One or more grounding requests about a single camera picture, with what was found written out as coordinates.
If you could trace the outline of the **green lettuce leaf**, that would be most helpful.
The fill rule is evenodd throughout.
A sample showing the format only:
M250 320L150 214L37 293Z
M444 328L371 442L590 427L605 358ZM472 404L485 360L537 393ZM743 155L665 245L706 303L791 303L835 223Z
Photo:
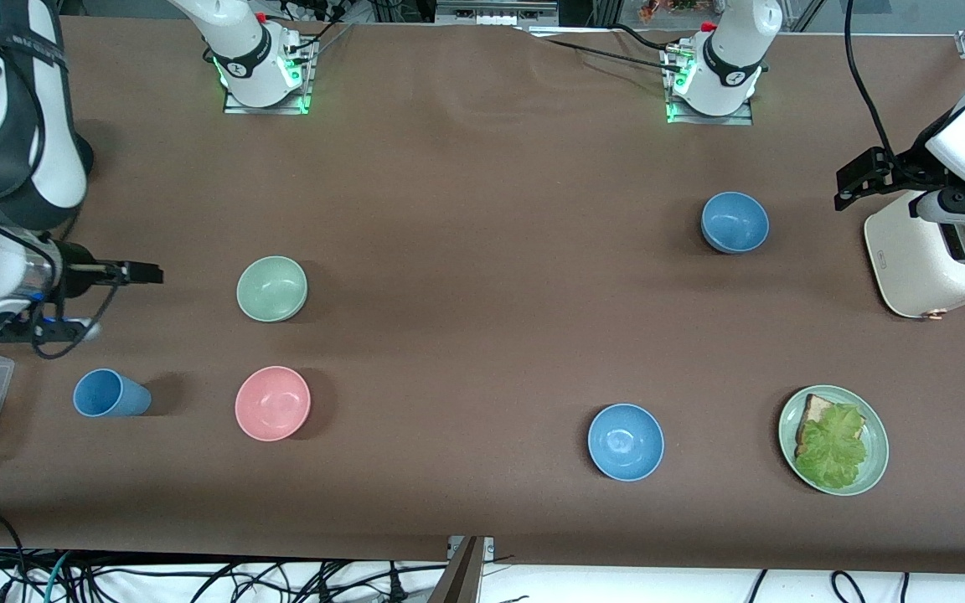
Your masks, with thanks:
M819 487L853 485L866 458L863 426L858 405L850 404L827 405L802 421L794 454L797 472Z

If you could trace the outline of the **silver metal box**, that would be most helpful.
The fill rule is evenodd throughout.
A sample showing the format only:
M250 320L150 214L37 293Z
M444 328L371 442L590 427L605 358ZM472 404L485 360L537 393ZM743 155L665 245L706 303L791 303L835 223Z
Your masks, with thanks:
M436 0L436 24L558 27L558 0Z

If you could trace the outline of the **pink bowl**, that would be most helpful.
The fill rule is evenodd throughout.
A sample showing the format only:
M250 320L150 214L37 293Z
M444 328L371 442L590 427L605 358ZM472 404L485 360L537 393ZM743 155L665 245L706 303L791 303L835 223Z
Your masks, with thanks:
M312 407L307 381L297 371L269 366L249 375L236 394L238 426L256 441L292 436L306 423Z

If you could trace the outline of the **cream white toaster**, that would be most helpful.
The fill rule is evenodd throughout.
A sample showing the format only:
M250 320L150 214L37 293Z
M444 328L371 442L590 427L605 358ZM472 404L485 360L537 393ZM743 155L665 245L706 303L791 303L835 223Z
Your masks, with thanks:
M863 224L863 240L882 301L906 319L941 317L965 306L961 225L912 218L909 203L922 194L902 194Z

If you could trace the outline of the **bread slice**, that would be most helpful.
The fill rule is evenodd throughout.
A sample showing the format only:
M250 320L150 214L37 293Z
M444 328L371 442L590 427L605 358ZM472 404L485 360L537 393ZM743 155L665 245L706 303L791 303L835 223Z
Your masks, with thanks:
M861 441L866 419L858 405L834 402L820 394L808 394L807 404L797 428L796 456L807 454L817 439Z

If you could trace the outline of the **blue cup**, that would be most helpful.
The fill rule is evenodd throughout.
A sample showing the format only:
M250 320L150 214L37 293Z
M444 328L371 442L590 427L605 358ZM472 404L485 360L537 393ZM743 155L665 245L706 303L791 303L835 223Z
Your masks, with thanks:
M151 393L115 370L99 368L76 383L72 402L85 417L139 416L149 410Z

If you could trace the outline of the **green plate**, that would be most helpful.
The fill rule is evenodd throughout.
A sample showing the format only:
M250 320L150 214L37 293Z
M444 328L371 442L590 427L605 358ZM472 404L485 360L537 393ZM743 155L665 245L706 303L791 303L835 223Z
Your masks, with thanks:
M794 466L794 451L797 447L796 434L797 428L805 405L807 404L808 394L820 394L834 402L848 402L848 404L858 405L860 413L865 417L866 423L862 434L862 442L865 443L866 458L859 466L859 474L854 484L848 487L833 489L815 486L807 478L802 477ZM782 458L785 459L793 473L801 478L805 484L820 492L828 495L840 497L852 497L868 492L884 476L885 470L890 459L890 447L887 431L884 424L875 410L870 407L863 398L844 389L831 384L817 384L798 390L781 407L780 415L777 419L777 441L780 446Z

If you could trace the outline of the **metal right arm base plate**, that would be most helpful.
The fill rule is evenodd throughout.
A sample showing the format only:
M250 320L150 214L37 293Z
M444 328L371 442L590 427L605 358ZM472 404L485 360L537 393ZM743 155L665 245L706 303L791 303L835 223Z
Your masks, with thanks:
M300 35L296 32L287 32L286 35L290 44L282 45L278 58L271 59L273 69L278 75L273 80L267 77L264 81L268 88L284 92L285 95L268 106L247 106L231 93L224 74L219 73L219 83L224 88L223 113L280 116L302 116L310 113L317 76L317 38L305 37L305 44L300 42Z

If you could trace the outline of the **green bowl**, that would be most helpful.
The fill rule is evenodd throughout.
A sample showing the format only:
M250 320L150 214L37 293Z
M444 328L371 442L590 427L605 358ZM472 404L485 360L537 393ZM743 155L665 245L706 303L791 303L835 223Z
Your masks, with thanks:
M302 265L282 255L261 257L249 264L236 286L238 308L261 323L292 319L308 297L309 282Z

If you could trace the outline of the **small metal table bracket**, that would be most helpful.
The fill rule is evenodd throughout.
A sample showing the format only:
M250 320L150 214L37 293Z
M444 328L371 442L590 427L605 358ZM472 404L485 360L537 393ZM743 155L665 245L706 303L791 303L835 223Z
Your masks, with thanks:
M456 553L460 549L460 546L463 545L464 542L466 542L466 538L467 537L463 537L463 535L452 535L451 537L448 538L447 546L446 546L446 558L448 558L449 561L452 561L453 557L456 556ZM482 545L485 546L485 554L483 554L483 561L485 561L486 564L491 564L491 562L493 562L495 558L497 558L497 556L495 556L495 553L497 553L497 549L495 549L493 538L482 537Z

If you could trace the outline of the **blue bowl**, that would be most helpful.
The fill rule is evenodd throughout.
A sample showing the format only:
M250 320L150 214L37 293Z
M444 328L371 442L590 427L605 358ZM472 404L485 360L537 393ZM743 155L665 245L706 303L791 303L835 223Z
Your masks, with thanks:
M707 244L723 255L746 255L758 249L771 229L765 207L740 192L713 195L702 206L699 226Z
M665 457L665 432L639 405L609 405L593 417L586 436L587 454L600 473L633 483L650 477Z

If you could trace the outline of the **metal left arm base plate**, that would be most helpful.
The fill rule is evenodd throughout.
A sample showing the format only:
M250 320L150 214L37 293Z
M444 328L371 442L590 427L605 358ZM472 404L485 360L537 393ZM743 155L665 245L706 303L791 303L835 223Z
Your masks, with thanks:
M670 44L659 51L662 65L667 122L689 125L750 126L753 123L751 96L761 69L751 75L736 71L714 72L696 60L692 47Z

